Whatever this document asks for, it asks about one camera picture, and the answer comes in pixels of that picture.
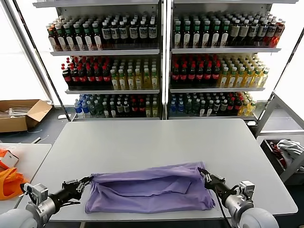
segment metal pole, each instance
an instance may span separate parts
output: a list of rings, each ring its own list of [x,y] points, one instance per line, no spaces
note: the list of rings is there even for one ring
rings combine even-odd
[[[46,83],[46,81],[45,81],[45,79],[43,77],[43,73],[42,73],[40,67],[38,66],[38,62],[36,61],[35,56],[34,56],[34,54],[32,53],[32,51],[31,51],[31,49],[29,47],[29,44],[26,41],[26,38],[25,38],[25,36],[24,36],[24,34],[23,34],[22,30],[21,30],[21,27],[19,26],[19,23],[17,21],[17,18],[16,18],[15,14],[14,14],[14,11],[13,11],[11,5],[6,0],[0,0],[0,1],[1,1],[2,5],[3,5],[3,8],[4,8],[6,14],[8,15],[10,23],[11,23],[12,27],[15,30],[15,33],[17,34],[17,37],[18,37],[18,39],[19,39],[19,41],[20,41],[20,43],[21,43],[21,45],[22,45],[22,47],[23,47],[23,49],[25,51],[26,56],[28,57],[28,59],[29,59],[31,65],[32,65],[35,73],[37,74],[37,77],[40,80],[40,83],[42,84],[42,87],[44,88],[47,96],[53,101],[51,92],[50,92],[50,90],[49,90],[49,88],[47,86],[47,83]],[[36,52],[36,55],[38,56],[39,61],[40,61],[41,65],[43,66],[44,71],[46,72],[47,78],[48,78],[48,80],[49,80],[49,82],[50,82],[50,84],[51,84],[51,86],[52,86],[52,88],[53,88],[53,90],[54,90],[54,92],[56,94],[56,97],[57,97],[58,101],[60,102],[61,108],[63,109],[63,111],[64,111],[64,113],[65,113],[65,115],[67,117],[67,120],[70,122],[71,119],[68,116],[68,113],[67,113],[67,111],[66,111],[66,109],[65,109],[65,107],[64,107],[64,105],[63,105],[63,103],[62,103],[62,101],[61,101],[61,99],[59,97],[59,94],[58,94],[58,92],[57,92],[57,90],[56,90],[56,88],[55,88],[55,86],[53,84],[53,81],[52,81],[50,75],[48,74],[48,71],[47,71],[47,69],[46,69],[46,67],[45,67],[45,65],[43,63],[43,60],[42,60],[42,58],[41,58],[41,56],[40,56],[40,54],[39,54],[39,52],[37,50],[37,47],[36,47],[35,42],[33,40],[33,37],[31,36],[31,34],[29,32],[29,29],[28,29],[28,27],[27,27],[27,25],[25,23],[25,20],[24,20],[24,18],[22,16],[22,13],[20,11],[20,8],[19,8],[16,0],[13,0],[13,3],[14,3],[14,6],[15,6],[15,8],[16,8],[19,16],[20,16],[21,22],[22,22],[22,24],[24,26],[24,29],[25,29],[25,31],[26,31],[29,39],[30,39],[30,42],[31,42],[31,44],[32,44],[32,46],[33,46],[33,48],[34,48],[34,50]]]

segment black cable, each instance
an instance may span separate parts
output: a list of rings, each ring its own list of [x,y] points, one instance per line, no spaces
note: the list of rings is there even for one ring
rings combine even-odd
[[[224,220],[227,222],[228,227],[232,228],[232,227],[230,226],[230,223],[229,223],[229,221],[228,221],[226,215],[225,215],[225,212],[224,212],[224,210],[223,210],[222,203],[221,203],[220,200],[219,200],[219,195],[218,195],[218,191],[217,191],[216,188],[215,188],[214,192],[215,192],[215,195],[217,196],[218,204],[219,204],[220,210],[222,211],[222,214],[223,214],[223,216],[224,216]]]

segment white cloth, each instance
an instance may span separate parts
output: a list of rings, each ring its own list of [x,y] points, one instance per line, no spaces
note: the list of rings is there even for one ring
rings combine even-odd
[[[299,142],[286,139],[280,140],[277,147],[281,150],[287,167],[304,152],[304,147]],[[304,164],[299,168],[299,171],[304,171]]]

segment tabletop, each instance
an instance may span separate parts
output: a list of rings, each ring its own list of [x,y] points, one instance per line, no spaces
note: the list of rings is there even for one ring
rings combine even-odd
[[[28,181],[33,179],[51,147],[51,144],[0,143],[0,148],[9,149],[19,158],[17,172],[22,173]],[[19,197],[1,200],[0,214],[16,208],[20,200]]]
[[[241,119],[67,123],[33,183],[42,183],[52,193],[60,190],[63,181],[81,179],[91,173],[135,171],[197,161],[204,161],[209,172],[225,177],[230,187],[245,180],[253,182],[256,185],[255,207],[274,215],[297,212],[287,189]],[[86,214],[89,195],[90,187],[87,186],[80,205],[63,207],[51,220],[222,218],[217,202],[216,207],[208,211]],[[28,199],[23,198],[18,208],[25,208],[27,202]]]

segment floor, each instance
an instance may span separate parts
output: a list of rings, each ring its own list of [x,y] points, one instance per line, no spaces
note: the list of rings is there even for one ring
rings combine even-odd
[[[60,132],[62,131],[64,125],[67,123],[67,119],[59,120],[58,115],[63,114],[63,111],[60,109],[52,109],[44,120],[39,123],[34,129],[31,129],[27,132],[19,133],[0,133],[0,142],[4,143],[31,143],[38,137],[41,138],[39,143],[50,143],[53,144]],[[265,125],[264,130],[278,130],[280,126],[286,126],[288,124],[290,129],[298,129],[299,126],[284,113],[281,109],[276,109],[273,115],[270,117],[269,121]],[[287,186],[286,187],[293,197],[295,203],[297,204],[299,211],[295,215],[291,216],[279,216],[276,217],[280,228],[298,228],[299,225],[304,225],[304,186]],[[141,223],[141,222],[132,222],[132,223],[87,223],[86,228],[120,228],[120,227],[152,227],[155,226],[155,222]],[[183,221],[183,222],[158,222],[160,228],[167,227],[189,227],[189,228],[225,228],[227,227],[223,221]],[[80,227],[79,223],[49,223],[46,228],[78,228]]]

